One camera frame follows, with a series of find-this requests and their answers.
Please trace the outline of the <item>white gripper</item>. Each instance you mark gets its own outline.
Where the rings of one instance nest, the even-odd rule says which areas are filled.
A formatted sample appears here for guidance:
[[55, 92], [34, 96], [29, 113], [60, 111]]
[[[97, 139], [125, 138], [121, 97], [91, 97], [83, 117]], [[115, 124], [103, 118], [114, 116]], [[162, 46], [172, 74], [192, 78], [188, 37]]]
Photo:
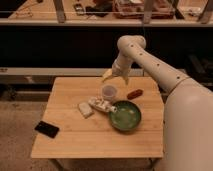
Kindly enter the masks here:
[[124, 79], [125, 84], [128, 85], [129, 78], [128, 74], [130, 71], [130, 62], [125, 58], [116, 59], [112, 65], [112, 70], [108, 69], [102, 75], [102, 81], [105, 82], [106, 80], [112, 79], [114, 76], [120, 76]]

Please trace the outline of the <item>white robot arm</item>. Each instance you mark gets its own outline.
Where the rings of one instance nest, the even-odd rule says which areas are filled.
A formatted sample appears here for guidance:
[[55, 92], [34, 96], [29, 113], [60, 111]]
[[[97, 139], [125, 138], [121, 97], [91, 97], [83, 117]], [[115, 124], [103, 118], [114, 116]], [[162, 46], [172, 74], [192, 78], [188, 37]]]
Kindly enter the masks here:
[[168, 93], [164, 107], [165, 171], [213, 171], [213, 92], [187, 74], [145, 51], [136, 35], [117, 41], [118, 57], [103, 75], [128, 78], [133, 63]]

